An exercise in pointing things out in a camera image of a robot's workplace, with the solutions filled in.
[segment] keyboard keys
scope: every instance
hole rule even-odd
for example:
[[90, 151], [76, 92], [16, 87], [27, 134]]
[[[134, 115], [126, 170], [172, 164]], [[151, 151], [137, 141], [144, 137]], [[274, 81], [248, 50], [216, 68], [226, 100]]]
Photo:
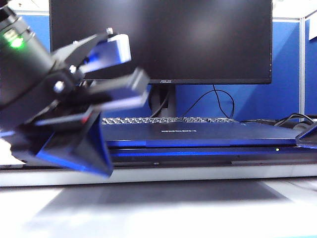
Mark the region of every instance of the keyboard keys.
[[233, 119], [228, 118], [201, 118], [201, 117], [190, 117], [190, 118], [103, 118], [103, 125], [113, 124], [146, 124], [146, 123], [226, 123], [226, 122], [237, 122]]

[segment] cubicle wall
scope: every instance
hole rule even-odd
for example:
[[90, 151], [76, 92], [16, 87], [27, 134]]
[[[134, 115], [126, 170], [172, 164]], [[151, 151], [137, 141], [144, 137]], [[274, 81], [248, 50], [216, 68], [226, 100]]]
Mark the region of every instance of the cubicle wall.
[[[38, 37], [49, 48], [49, 17], [24, 16]], [[273, 72], [270, 85], [217, 85], [229, 92], [235, 100], [237, 120], [256, 118], [282, 118], [299, 111], [299, 22], [273, 22]], [[177, 114], [182, 115], [211, 85], [178, 85], [176, 88]], [[230, 99], [219, 93], [221, 104], [230, 114]], [[107, 112], [107, 117], [146, 117], [147, 104], [142, 108], [121, 112]], [[188, 116], [223, 117], [215, 94], [206, 95]]]
[[317, 38], [309, 40], [310, 20], [306, 21], [305, 113], [317, 114]]

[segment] asus logo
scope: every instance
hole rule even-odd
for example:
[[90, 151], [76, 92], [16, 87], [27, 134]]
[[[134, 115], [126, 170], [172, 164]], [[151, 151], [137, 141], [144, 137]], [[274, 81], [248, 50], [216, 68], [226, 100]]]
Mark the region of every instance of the asus logo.
[[160, 83], [172, 83], [172, 80], [161, 80]]
[[162, 130], [163, 133], [175, 133], [175, 132], [197, 132], [196, 130]]

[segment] black monitor screen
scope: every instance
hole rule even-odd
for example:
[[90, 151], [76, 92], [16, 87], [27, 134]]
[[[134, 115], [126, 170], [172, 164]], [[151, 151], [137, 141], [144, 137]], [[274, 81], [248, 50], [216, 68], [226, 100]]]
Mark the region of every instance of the black monitor screen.
[[270, 0], [51, 0], [51, 47], [112, 27], [129, 36], [132, 61], [87, 79], [139, 66], [151, 83], [271, 83], [271, 13]]

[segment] desk surface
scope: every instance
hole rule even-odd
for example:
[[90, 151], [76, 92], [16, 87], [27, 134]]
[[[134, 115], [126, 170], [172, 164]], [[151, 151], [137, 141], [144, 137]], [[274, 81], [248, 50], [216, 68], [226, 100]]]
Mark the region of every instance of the desk surface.
[[317, 179], [0, 188], [3, 237], [317, 237]]

